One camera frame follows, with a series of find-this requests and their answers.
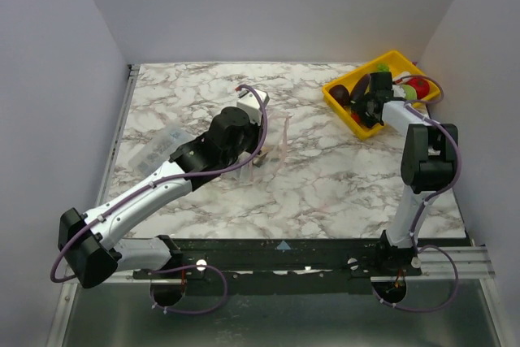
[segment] yellow bin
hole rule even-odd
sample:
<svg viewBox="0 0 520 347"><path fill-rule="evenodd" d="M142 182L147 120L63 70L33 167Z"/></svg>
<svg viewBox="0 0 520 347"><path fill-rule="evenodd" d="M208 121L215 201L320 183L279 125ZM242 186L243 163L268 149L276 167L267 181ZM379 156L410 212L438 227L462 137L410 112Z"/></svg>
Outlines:
<svg viewBox="0 0 520 347"><path fill-rule="evenodd" d="M352 92L354 85L358 82L359 79L362 78L366 73L372 73L378 71L378 64L385 63L390 68L390 72L392 73L392 77L399 75L404 71L408 71L413 75L424 75L419 68L415 67L411 61L409 61L405 56L399 53L397 50L392 50L388 53L383 54L375 60L366 63L360 67L357 67L352 72L347 73L346 75L339 77L330 83L327 83L322 87L323 91L323 99L325 102L334 110L336 114L345 122L350 130L360 139L365 140L368 137L374 136L378 131L380 131L384 126L376 124L372 129L366 128L358 124L351 116L351 112L349 108L343 108L340 106L338 102L332 97L332 95L328 92L329 89L334 87L335 85L344 85L345 88ZM430 85L430 93L423 99L425 101L429 101L435 98L440 94L439 88L428 81ZM415 103L414 106L420 106L420 103Z"/></svg>

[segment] metal frame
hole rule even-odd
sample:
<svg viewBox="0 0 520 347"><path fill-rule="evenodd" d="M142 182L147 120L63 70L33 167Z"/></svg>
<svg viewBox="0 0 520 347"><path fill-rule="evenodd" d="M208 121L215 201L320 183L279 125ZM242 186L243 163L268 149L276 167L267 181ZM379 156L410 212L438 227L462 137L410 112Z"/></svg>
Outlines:
<svg viewBox="0 0 520 347"><path fill-rule="evenodd" d="M102 185L97 196L97 204L104 202L108 196L108 189L111 177L115 169L115 160L119 152L120 140L123 135L124 125L128 117L130 103L132 101L133 92L136 86L138 65L130 67L127 88L123 98L123 105L119 113L118 125L110 149L110 155L106 162ZM494 270L488 253L483 247L452 247L446 248L454 257L462 279L480 279L483 290L483 297L489 309L490 318L496 330L497 338L500 345L504 347L514 346L514 333L510 327L509 320L505 314L505 308L498 296L496 284L494 280ZM408 280L451 280L453 278L453 270L444 255L435 254L435 251L427 250L420 256L422 274L416 276L408 276ZM322 277L324 272L318 270L310 270L317 277ZM251 271L234 271L236 275L250 275ZM387 277L374 276L370 280L381 281L388 280ZM134 275L130 271L115 273L105 283L129 283L129 284L149 284L151 279L134 279ZM161 279L153 280L154 284L180 284L179 279ZM56 347L63 345L67 332L67 324L72 312L74 298L77 292L78 283L76 280L65 283L59 296L57 309L54 320L50 329L47 347Z"/></svg>

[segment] transparent plastic package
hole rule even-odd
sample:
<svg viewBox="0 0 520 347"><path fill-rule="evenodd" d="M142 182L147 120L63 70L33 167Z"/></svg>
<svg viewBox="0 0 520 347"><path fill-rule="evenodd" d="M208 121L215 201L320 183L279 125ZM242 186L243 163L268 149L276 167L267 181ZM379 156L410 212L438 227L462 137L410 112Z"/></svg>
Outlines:
<svg viewBox="0 0 520 347"><path fill-rule="evenodd" d="M142 177L147 177L168 160L179 146L194 138L178 123L170 122L128 161L128 165Z"/></svg>
<svg viewBox="0 0 520 347"><path fill-rule="evenodd" d="M260 154L249 164L223 175L224 179L237 180L241 183L253 183L265 176L274 176L284 166L287 157L287 131L289 116L273 111L268 116L266 142ZM242 154L239 161L245 160L249 154Z"/></svg>

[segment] table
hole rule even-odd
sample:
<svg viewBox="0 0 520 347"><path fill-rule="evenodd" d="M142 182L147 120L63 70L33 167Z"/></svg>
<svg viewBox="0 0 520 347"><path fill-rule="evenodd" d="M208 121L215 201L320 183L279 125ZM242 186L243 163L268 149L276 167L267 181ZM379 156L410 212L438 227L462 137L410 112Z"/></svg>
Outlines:
<svg viewBox="0 0 520 347"><path fill-rule="evenodd" d="M323 101L321 86L355 64L164 63L142 65L109 198L142 178L128 165L153 135L175 120L194 136L235 106L240 84L269 93L269 110L291 116L288 156L274 178L254 185L218 179L163 207L129 237L375 238L399 203L404 137L385 128L359 141ZM453 194L439 197L419 234L464 237Z"/></svg>

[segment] cable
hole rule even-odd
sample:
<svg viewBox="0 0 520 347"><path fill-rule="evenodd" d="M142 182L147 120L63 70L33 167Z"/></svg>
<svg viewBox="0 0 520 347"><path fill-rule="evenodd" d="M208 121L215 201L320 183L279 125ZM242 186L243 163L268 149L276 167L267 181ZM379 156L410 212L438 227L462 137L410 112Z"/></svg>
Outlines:
<svg viewBox="0 0 520 347"><path fill-rule="evenodd" d="M155 301L154 293L150 292L149 296L152 299L152 302L154 303L152 305L152 309L155 309L156 307L158 307L158 308L160 308L160 309L162 309L164 311L164 314L166 314L166 312L168 311L168 312L171 312L171 313L178 313L178 314L197 315L197 314L208 314L210 312L213 312L214 310L217 310L220 306L222 306L226 302L226 300L228 299L228 282L226 281L226 276L217 267L210 266L209 264L206 264L204 266L200 266L200 265L197 265L197 264L190 264L188 266L172 268L170 270L159 270L159 271L149 271L149 272L151 272L152 274L167 274L167 273L170 273L170 272L184 271L184 270L189 270L189 269L192 269L192 268L201 268L201 267L209 268L210 270L213 270L214 272L219 274L219 277L220 277L220 279L223 282L223 292L222 292L222 296L220 297L219 302L217 302L211 308L203 309L203 310L174 309L174 308L172 308L170 306L160 306Z"/></svg>
<svg viewBox="0 0 520 347"><path fill-rule="evenodd" d="M256 158L256 156L262 149L263 143L266 141L266 137L267 137L268 121L267 121L266 106L264 105L262 98L260 98L260 96L254 90L253 87L250 87L248 85L240 85L239 87L236 88L236 90L240 91L242 88L247 89L254 95L254 97L258 101L258 105L260 106L260 111L262 112L262 135L260 136L260 141L258 142L258 145L257 145L256 149L253 151L253 153L250 156L248 156L244 161L237 163L237 164L233 164L232 166L229 166L229 167L226 167L226 168L223 168L220 170L205 171L205 172L185 172L183 174L165 176L163 178L152 181L151 183L147 184L146 186L143 186L140 189L137 189L136 191L134 191L133 193L127 195L125 198L123 198L121 201L117 202L115 205L113 205L111 208L107 209L105 212L101 213L97 219L95 219L92 222L85 225L81 230L78 231L77 234L75 234L73 237L71 237L71 239L65 244L65 246L62 248L62 250L59 251L58 257L56 258L56 260L54 260L54 263L53 263L52 267L50 268L50 280L52 282L54 282L56 284L60 284L63 282L67 282L68 280L72 280L72 279L76 278L75 275L69 275L69 276L66 276L63 278L58 278L56 276L56 271L58 270L58 266L59 266L60 262L62 261L62 259L65 257L65 254L67 253L67 251L88 230L90 230L96 224L98 224L102 221L105 221L106 217L108 217L114 211L119 209L121 206L125 205L127 202L130 202L133 198L137 197L138 195L142 194L143 192L145 192L147 190L153 189L156 186L158 186L164 182L168 182L170 180L190 179L190 178L197 178L197 177L201 177L201 176L222 175L222 174L225 174L226 172L237 170L238 168L241 168L244 165L249 164L250 161L252 161L254 158Z"/></svg>
<svg viewBox="0 0 520 347"><path fill-rule="evenodd" d="M453 288L453 291L450 294L449 298L444 303L442 303L442 304L440 304L438 306L434 306L433 308L424 308L424 309L422 309L422 308L410 308L408 306L401 306L401 305L393 304L391 302L385 301L375 291L374 288L372 289L372 292L379 299L380 303L382 303L382 304L384 304L386 306L390 306L390 307L392 307L394 309L403 310L403 311L406 311L406 312L414 312L414 313L431 313L431 312L435 312L437 310L444 309L446 306L450 305L455 300L455 297L457 296L457 292L458 292L458 288L459 288L458 269L457 269L457 265L453 261L452 257L449 256L449 254L446 251L444 251L443 249L439 248L438 246L436 246L436 245L425 245L425 246L423 246L423 247L421 247L419 249L418 245L417 245L417 242L415 241L415 229L417 227L419 219L421 218L421 214L424 212L424 209L426 208L427 203L432 198L435 198L435 197L441 195L442 193L447 192L448 190L450 190L457 183L459 177L461 176L461 171L462 171L462 156L461 156L461 151L459 150L457 143L455 142L453 137L451 137L451 135L448 133L448 131L441 124L439 124L438 122L434 121L433 119L431 119L429 117L426 117L425 115L422 115L421 113L419 113L417 110L415 110L411 106L412 103L416 103L416 102L422 103L424 105L431 105L431 104L439 103L440 101L442 101L444 99L444 90L442 89L442 87L440 87L439 83L437 83L432 78L430 78L428 76L424 76L424 75L403 76L399 80L396 80L396 84L400 84L404 79L410 79L410 78L413 78L413 77L417 77L417 78L420 78L420 79L428 80L431 83L433 83L434 85L436 85L437 88L440 91L440 97L439 97L439 99L436 99L435 101L422 101L420 99L409 100L409 101L406 101L405 108L406 108L406 110L408 110L410 113L412 113L416 117L420 118L421 120L424 120L426 123L428 123L428 124L430 124L432 126L435 126L446 137L446 139L449 141L449 143L453 147L453 150L455 150L456 169L455 169L455 175L453 176L453 180L446 187L444 187L441 190L436 191L435 193L432 193L432 194L430 194L430 195L428 195L427 197L424 198L423 203L419 206L419 208L417 210L417 213L414 216L414 220L412 221L412 225L411 225L410 230L409 230L410 240L412 241L412 246L414 247L414 250L415 250L416 254L421 254L425 249L432 248L432 249L435 249L435 250L441 252L449 260L449 262L451 263L451 265L453 267L453 274L455 275L455 287Z"/></svg>

